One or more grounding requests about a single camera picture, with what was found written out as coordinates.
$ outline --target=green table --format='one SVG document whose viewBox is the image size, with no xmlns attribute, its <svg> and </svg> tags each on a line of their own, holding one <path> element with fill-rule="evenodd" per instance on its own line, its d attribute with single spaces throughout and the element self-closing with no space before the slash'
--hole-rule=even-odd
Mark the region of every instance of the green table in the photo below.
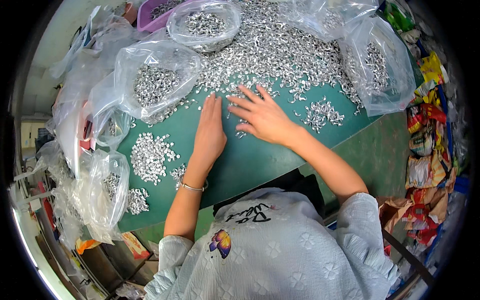
<svg viewBox="0 0 480 300">
<path fill-rule="evenodd" d="M 330 148 L 348 139 L 379 118 L 368 118 L 365 109 L 361 110 L 361 114 L 355 116 L 353 112 L 356 110 L 356 105 L 338 92 L 340 90 L 338 84 L 335 88 L 329 85 L 312 87 L 306 94 L 307 101 L 296 101 L 293 104 L 287 102 L 288 99 L 292 99 L 288 88 L 280 88 L 277 82 L 273 90 L 281 93 L 274 100 L 283 108 L 291 120 L 305 128 L 308 128 L 308 126 L 300 121 L 305 116 L 304 107 L 310 106 L 313 101 L 321 100 L 324 95 L 327 97 L 327 101 L 332 102 L 331 105 L 335 107 L 336 111 L 345 115 L 343 126 L 331 125 L 327 122 L 319 134 L 309 128 L 314 137 Z M 198 94 L 190 93 L 188 99 L 196 99 L 200 102 L 199 104 L 193 103 L 188 109 L 185 109 L 185 106 L 178 106 L 178 111 L 173 116 L 163 123 L 155 124 L 152 128 L 148 128 L 147 124 L 137 120 L 137 126 L 130 129 L 128 136 L 119 145 L 118 151 L 125 154 L 130 162 L 132 146 L 140 133 L 152 132 L 154 137 L 169 133 L 168 141 L 175 143 L 172 149 L 181 155 L 180 159 L 165 162 L 167 176 L 163 177 L 161 183 L 156 186 L 151 181 L 144 182 L 139 176 L 134 175 L 131 166 L 130 188 L 146 188 L 148 190 L 150 197 L 147 202 L 150 205 L 150 211 L 142 212 L 136 216 L 125 213 L 118 223 L 121 232 L 132 231 L 165 221 L 176 193 L 175 181 L 169 175 L 169 172 L 182 163 L 187 165 L 193 151 L 193 141 L 201 112 L 198 107 L 203 105 L 203 101 L 209 92 L 210 90 L 208 92 L 202 90 Z M 233 114 L 229 120 L 225 118 L 228 105 L 228 101 L 225 99 L 226 94 L 217 92 L 217 95 L 221 95 L 224 99 L 222 123 L 228 141 L 223 154 L 218 158 L 208 176 L 209 188 L 202 196 L 200 208 L 214 205 L 241 194 L 305 163 L 300 156 L 282 146 L 269 144 L 252 135 L 244 136 L 241 139 L 235 137 L 235 125 L 238 124 L 238 118 Z M 292 112 L 293 110 L 296 110 L 301 116 L 296 117 Z"/>
</svg>

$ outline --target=silver metal part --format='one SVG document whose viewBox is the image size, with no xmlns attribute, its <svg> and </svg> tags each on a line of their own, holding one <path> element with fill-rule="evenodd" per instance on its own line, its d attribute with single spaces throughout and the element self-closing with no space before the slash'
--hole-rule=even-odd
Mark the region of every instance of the silver metal part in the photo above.
<svg viewBox="0 0 480 300">
<path fill-rule="evenodd" d="M 146 202 L 148 194 L 147 190 L 144 188 L 141 189 L 130 189 L 128 191 L 128 202 L 127 209 L 132 215 L 138 215 L 143 211 L 148 211 L 148 204 Z"/>
<path fill-rule="evenodd" d="M 179 84 L 177 72 L 143 64 L 137 71 L 133 91 L 140 106 L 150 107 L 165 101 Z"/>
<path fill-rule="evenodd" d="M 336 29 L 345 25 L 342 14 L 336 9 L 326 8 L 322 26 L 327 30 Z"/>
<path fill-rule="evenodd" d="M 103 179 L 103 186 L 105 188 L 105 192 L 107 193 L 110 201 L 113 199 L 113 197 L 115 196 L 115 193 L 118 190 L 119 181 L 120 181 L 120 175 L 117 175 L 113 172 L 110 172 L 107 178 Z"/>
<path fill-rule="evenodd" d="M 187 167 L 185 166 L 185 164 L 182 164 L 177 169 L 173 169 L 172 171 L 170 171 L 170 175 L 173 177 L 174 180 L 177 181 L 177 183 L 175 184 L 176 190 L 178 190 L 179 187 L 181 186 L 183 181 L 183 175 L 185 175 L 186 170 L 187 170 Z"/>
<path fill-rule="evenodd" d="M 388 70 L 385 55 L 378 49 L 377 44 L 370 42 L 367 46 L 365 64 L 373 72 L 373 89 L 383 91 L 388 86 Z"/>
<path fill-rule="evenodd" d="M 192 12 L 185 23 L 193 36 L 217 37 L 227 29 L 225 21 L 214 12 Z"/>
<path fill-rule="evenodd" d="M 183 1 L 185 1 L 185 0 L 167 0 L 167 2 L 158 5 L 157 7 L 153 8 L 150 11 L 150 13 L 152 14 L 151 20 L 152 21 L 155 20 L 156 18 L 158 18 L 159 16 L 168 12 L 169 10 L 174 8 L 175 6 L 182 3 Z"/>
<path fill-rule="evenodd" d="M 201 89 L 217 89 L 226 85 L 232 96 L 242 96 L 239 84 L 252 88 L 261 84 L 275 97 L 272 86 L 276 80 L 294 95 L 292 101 L 304 101 L 311 86 L 339 84 L 345 95 L 363 107 L 353 84 L 344 72 L 336 41 L 323 42 L 302 30 L 278 21 L 279 3 L 268 1 L 232 0 L 242 10 L 242 24 L 233 42 L 215 52 L 200 53 L 205 68 L 196 82 Z M 336 12 L 328 12 L 334 20 Z"/>
<path fill-rule="evenodd" d="M 340 115 L 330 104 L 330 101 L 323 104 L 320 104 L 320 101 L 310 103 L 310 107 L 305 106 L 307 110 L 306 118 L 300 121 L 311 126 L 312 130 L 317 133 L 320 133 L 320 129 L 326 125 L 326 121 L 329 121 L 333 125 L 342 126 L 342 121 L 345 116 Z"/>
<path fill-rule="evenodd" d="M 177 154 L 171 149 L 171 144 L 165 139 L 170 135 L 162 137 L 153 137 L 151 132 L 141 133 L 135 145 L 132 147 L 130 155 L 133 173 L 147 182 L 153 181 L 154 185 L 161 182 L 161 177 L 165 176 L 165 167 L 163 163 L 166 160 L 176 160 Z"/>
<path fill-rule="evenodd" d="M 112 118 L 108 119 L 108 132 L 110 133 L 110 136 L 117 135 L 117 125 Z"/>
</svg>

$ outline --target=hand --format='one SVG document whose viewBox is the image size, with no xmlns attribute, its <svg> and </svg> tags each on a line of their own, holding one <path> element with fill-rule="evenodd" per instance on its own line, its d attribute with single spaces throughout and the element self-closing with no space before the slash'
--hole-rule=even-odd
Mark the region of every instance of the hand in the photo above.
<svg viewBox="0 0 480 300">
<path fill-rule="evenodd" d="M 229 101 L 238 104 L 238 107 L 229 106 L 228 110 L 250 124 L 238 124 L 235 129 L 251 133 L 261 140 L 289 147 L 296 131 L 301 127 L 287 117 L 282 108 L 259 84 L 257 90 L 264 99 L 243 85 L 239 85 L 239 89 L 251 101 L 228 96 Z"/>
<path fill-rule="evenodd" d="M 206 177 L 216 159 L 222 154 L 226 143 L 227 136 L 222 128 L 222 97 L 215 98 L 215 93 L 212 92 L 205 99 L 202 108 L 187 171 L 195 169 L 195 172 Z"/>
</svg>

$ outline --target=butterfly print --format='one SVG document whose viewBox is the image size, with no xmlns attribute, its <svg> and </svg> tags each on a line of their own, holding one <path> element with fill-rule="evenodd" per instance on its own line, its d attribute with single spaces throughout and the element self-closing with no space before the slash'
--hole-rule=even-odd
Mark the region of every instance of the butterfly print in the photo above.
<svg viewBox="0 0 480 300">
<path fill-rule="evenodd" d="M 230 235 L 228 235 L 225 230 L 221 229 L 213 235 L 212 242 L 210 243 L 210 252 L 218 249 L 222 258 L 225 259 L 230 253 L 230 247 Z"/>
</svg>

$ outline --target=silver bangle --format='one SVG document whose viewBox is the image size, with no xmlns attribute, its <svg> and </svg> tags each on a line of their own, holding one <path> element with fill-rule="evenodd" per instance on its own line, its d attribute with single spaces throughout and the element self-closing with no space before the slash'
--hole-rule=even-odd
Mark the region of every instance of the silver bangle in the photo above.
<svg viewBox="0 0 480 300">
<path fill-rule="evenodd" d="M 204 186 L 201 187 L 201 188 L 199 188 L 199 189 L 193 188 L 193 187 L 191 187 L 191 186 L 188 186 L 188 185 L 186 185 L 186 184 L 183 183 L 183 182 L 181 183 L 181 186 L 182 186 L 183 188 L 187 189 L 187 190 L 190 190 L 190 191 L 202 191 L 202 192 L 204 192 L 204 191 L 208 188 L 208 181 L 205 180 Z"/>
</svg>

